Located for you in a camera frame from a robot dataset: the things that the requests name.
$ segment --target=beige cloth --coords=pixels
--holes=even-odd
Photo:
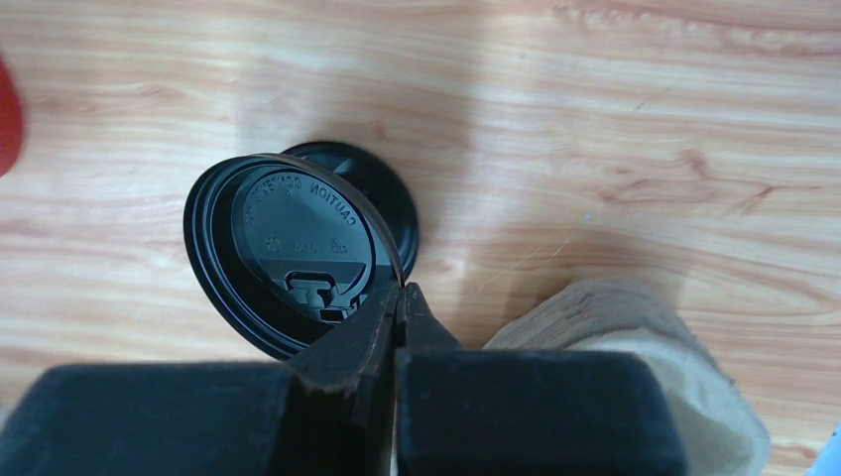
[[[680,317],[628,278],[574,283],[509,323],[486,349],[633,352],[660,382],[691,475],[758,475],[771,439],[733,381]]]

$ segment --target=red object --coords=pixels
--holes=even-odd
[[[0,176],[15,165],[24,143],[21,103],[9,71],[0,59]]]

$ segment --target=black plastic lid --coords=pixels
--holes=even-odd
[[[358,161],[350,162],[364,175]],[[375,288],[404,283],[418,248],[407,191],[406,199],[410,217],[387,223],[360,190],[315,162],[282,154],[239,157],[212,167],[193,186],[184,241],[219,312],[283,359],[353,314]],[[400,249],[390,228],[405,230]]]

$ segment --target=wood grain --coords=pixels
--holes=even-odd
[[[192,276],[228,157],[336,139],[422,222],[479,346],[576,276],[655,287],[802,474],[841,417],[841,3],[0,0],[29,137],[0,178],[0,404],[70,361],[262,358]]]

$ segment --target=wooden surface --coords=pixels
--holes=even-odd
[[[472,346],[575,276],[654,286],[802,474],[841,417],[835,0],[0,0],[0,404],[72,361],[262,358],[181,242],[194,179],[312,139],[418,203]]]

